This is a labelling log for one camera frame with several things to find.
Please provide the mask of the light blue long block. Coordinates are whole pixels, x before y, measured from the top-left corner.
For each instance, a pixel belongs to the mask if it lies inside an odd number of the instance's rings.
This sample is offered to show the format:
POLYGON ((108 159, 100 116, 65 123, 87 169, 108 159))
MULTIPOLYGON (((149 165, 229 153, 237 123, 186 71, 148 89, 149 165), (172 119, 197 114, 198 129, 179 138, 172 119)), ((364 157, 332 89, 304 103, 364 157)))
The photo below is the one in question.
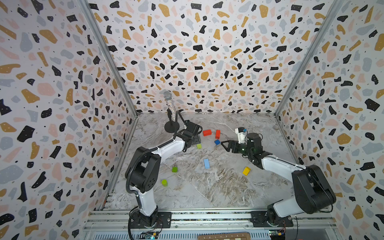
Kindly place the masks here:
POLYGON ((209 159, 204 159, 204 165, 205 165, 205 169, 210 169, 209 159))

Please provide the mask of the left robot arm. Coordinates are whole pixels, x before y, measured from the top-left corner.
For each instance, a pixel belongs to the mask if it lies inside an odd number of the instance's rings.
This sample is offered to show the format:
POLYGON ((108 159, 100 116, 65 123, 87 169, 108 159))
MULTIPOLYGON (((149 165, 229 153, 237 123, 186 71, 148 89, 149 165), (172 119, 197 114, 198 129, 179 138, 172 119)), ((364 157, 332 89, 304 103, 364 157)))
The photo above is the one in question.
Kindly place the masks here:
POLYGON ((158 180, 161 161, 176 153, 185 153, 202 131, 200 125, 185 121, 185 128, 175 132, 170 140, 153 148, 136 149, 125 173, 126 192, 135 195, 138 207, 134 216, 145 227, 155 225, 158 220, 159 208, 153 187, 158 180))

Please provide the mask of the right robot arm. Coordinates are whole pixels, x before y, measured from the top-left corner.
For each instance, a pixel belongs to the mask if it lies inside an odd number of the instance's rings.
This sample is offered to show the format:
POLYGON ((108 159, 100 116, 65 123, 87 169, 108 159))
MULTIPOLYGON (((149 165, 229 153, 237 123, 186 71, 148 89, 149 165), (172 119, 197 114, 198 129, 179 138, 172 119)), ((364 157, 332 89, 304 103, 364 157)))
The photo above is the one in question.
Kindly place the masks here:
POLYGON ((293 184, 293 197, 268 205, 264 221, 270 226, 279 226, 292 215, 324 213, 325 208, 336 203, 336 195, 318 166, 293 164, 265 151, 260 134, 238 133, 238 136, 237 141, 221 142, 227 152, 240 154, 259 169, 275 173, 293 184))

